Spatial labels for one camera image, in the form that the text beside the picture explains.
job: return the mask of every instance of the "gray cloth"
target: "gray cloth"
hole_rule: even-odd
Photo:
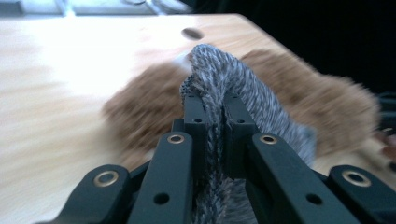
[[[234,56],[209,45],[198,45],[191,52],[192,74],[180,87],[180,94],[195,91],[204,102],[208,123],[205,146],[205,186],[195,198],[193,223],[257,223],[244,180],[231,180],[222,170],[224,95],[238,94],[260,132],[282,138],[311,165],[315,154],[315,133],[292,121],[272,91]]]

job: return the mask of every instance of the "fluffy brown object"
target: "fluffy brown object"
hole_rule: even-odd
[[[269,86],[296,121],[318,132],[317,156],[354,150],[378,122],[374,96],[347,78],[324,76],[287,53],[254,50],[242,58]],[[151,66],[110,99],[104,108],[127,149],[122,165],[134,169],[149,160],[173,119],[182,118],[179,86],[190,73],[181,65]]]

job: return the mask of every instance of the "tabletop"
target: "tabletop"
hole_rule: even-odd
[[[188,37],[186,28],[201,38]],[[56,217],[86,173],[119,164],[122,142],[106,125],[103,104],[154,63],[200,43],[236,57],[253,49],[288,51],[234,14],[0,20],[2,223]],[[396,183],[373,153],[380,145],[367,146],[322,158],[316,168],[326,173],[340,162],[357,163]]]

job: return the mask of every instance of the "cloth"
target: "cloth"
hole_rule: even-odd
[[[272,91],[231,54],[198,45],[191,52],[191,70],[191,76],[180,86],[180,94],[184,99],[186,94],[198,92],[209,122],[204,148],[205,185],[195,198],[193,223],[257,223],[245,181],[231,180],[222,170],[225,93],[238,94],[260,132],[284,138],[307,165],[312,165],[315,156],[315,131],[291,120]]]

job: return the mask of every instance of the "wooden surface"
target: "wooden surface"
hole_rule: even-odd
[[[204,38],[181,33],[191,27]],[[122,145],[101,114],[104,102],[153,63],[199,43],[236,57],[286,50],[237,15],[0,20],[0,222],[52,219],[87,172],[119,163]],[[379,147],[371,142],[366,151],[377,155]],[[387,161],[359,155],[316,167],[362,164],[396,182]]]

